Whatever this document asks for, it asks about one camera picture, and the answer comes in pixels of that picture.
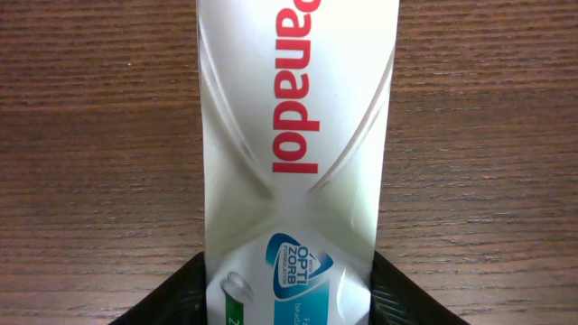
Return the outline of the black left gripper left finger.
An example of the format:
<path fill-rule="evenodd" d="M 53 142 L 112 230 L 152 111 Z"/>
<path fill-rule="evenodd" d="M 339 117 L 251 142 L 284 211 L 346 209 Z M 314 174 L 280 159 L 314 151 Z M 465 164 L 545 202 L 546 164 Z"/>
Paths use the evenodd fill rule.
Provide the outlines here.
<path fill-rule="evenodd" d="M 110 325 L 206 325 L 206 273 L 200 252 Z"/>

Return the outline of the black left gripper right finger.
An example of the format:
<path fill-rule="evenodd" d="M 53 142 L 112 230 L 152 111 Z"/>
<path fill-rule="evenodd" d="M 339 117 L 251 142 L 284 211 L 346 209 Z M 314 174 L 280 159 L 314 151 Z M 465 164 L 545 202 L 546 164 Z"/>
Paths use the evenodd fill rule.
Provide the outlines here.
<path fill-rule="evenodd" d="M 414 283 L 378 251 L 370 276 L 370 325 L 470 325 Z"/>

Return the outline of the white green Panadol box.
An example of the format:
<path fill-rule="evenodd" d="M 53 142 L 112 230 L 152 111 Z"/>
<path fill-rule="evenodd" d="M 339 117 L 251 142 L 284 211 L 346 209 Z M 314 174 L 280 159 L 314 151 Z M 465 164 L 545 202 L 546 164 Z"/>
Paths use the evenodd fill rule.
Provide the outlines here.
<path fill-rule="evenodd" d="M 200 0 L 211 324 L 365 324 L 399 4 Z"/>

